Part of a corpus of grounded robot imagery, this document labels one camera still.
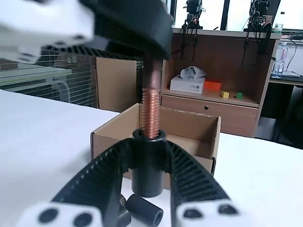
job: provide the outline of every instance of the white table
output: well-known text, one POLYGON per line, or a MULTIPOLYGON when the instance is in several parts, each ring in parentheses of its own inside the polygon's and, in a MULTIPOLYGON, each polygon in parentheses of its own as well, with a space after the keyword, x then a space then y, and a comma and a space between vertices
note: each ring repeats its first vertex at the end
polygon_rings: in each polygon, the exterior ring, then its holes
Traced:
MULTIPOLYGON (((90 132, 117 113, 0 90, 0 221, 11 227, 30 204, 48 201, 90 161, 90 132)), ((303 210, 303 152, 220 135, 215 178, 263 226, 298 226, 303 210)), ((131 194, 123 180, 122 194, 131 194)), ((164 209, 170 194, 148 199, 164 209)), ((133 220, 129 227, 142 226, 133 220)))

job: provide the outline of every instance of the mesh panel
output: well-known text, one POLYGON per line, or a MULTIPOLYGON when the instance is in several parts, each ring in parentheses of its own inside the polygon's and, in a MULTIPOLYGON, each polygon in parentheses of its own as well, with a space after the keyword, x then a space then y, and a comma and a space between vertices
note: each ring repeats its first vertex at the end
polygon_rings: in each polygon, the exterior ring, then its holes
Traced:
POLYGON ((0 60, 0 89, 97 107, 96 57, 42 51, 36 64, 0 60))

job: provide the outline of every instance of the copper screw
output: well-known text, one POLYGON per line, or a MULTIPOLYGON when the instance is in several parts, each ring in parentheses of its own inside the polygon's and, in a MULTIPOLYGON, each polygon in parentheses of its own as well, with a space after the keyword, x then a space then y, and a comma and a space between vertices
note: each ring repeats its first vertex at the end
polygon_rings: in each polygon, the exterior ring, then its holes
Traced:
POLYGON ((142 124, 143 134, 149 139, 159 134, 160 63, 148 56, 144 59, 142 124))

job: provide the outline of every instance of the wooden cabinet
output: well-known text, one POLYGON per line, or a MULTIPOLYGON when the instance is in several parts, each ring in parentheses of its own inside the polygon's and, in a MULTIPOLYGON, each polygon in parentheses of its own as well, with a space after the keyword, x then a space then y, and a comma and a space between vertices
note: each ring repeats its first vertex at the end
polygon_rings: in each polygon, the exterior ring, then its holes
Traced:
POLYGON ((221 132, 247 137, 254 135, 257 108, 166 95, 162 96, 162 105, 171 109, 221 116, 221 132))
MULTIPOLYGON (((174 29, 171 51, 180 49, 181 30, 174 29)), ((162 106, 196 113, 219 115, 222 118, 222 132, 254 137, 261 114, 267 85, 281 35, 272 34, 266 54, 259 53, 255 36, 250 33, 249 45, 244 53, 245 32, 198 30, 197 44, 193 58, 193 46, 187 45, 183 58, 180 52, 163 62, 161 81, 162 106), (170 80, 188 66, 197 66, 206 72, 206 79, 220 81, 221 91, 203 89, 201 95, 171 91, 170 80), (220 96, 222 91, 230 93, 229 98, 220 96), (243 93, 237 99, 237 92, 243 93)), ((186 35, 188 43, 194 36, 186 35)))

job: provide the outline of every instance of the black screw hole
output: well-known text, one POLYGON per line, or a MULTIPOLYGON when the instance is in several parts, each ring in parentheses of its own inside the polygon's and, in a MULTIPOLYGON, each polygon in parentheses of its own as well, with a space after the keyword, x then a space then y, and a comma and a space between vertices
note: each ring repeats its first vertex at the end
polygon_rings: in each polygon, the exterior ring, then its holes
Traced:
POLYGON ((19 60, 29 62, 29 59, 26 59, 26 58, 19 58, 19 60))
POLYGON ((76 36, 74 37, 74 39, 75 39, 75 40, 81 40, 81 39, 84 39, 84 36, 82 36, 82 35, 76 35, 76 36))
POLYGON ((41 223, 49 223, 53 221, 58 215, 58 210, 57 209, 47 209, 43 211, 40 216, 39 216, 39 221, 41 223))
POLYGON ((230 215, 230 214, 238 214, 238 211, 231 205, 224 204, 219 207, 219 213, 230 215))
POLYGON ((63 41, 58 41, 58 42, 55 42, 55 44, 56 44, 57 46, 64 46, 64 45, 65 45, 65 42, 63 42, 63 41))
POLYGON ((183 214, 185 218, 202 218, 203 215, 196 209, 186 210, 183 214))
POLYGON ((88 226, 92 221, 92 216, 89 213, 79 214, 74 220, 75 227, 88 226))
POLYGON ((31 55, 30 53, 22 53, 23 56, 26 56, 26 57, 34 57, 33 55, 31 55))
POLYGON ((30 1, 35 1, 38 3, 46 3, 48 0, 30 0, 30 1))

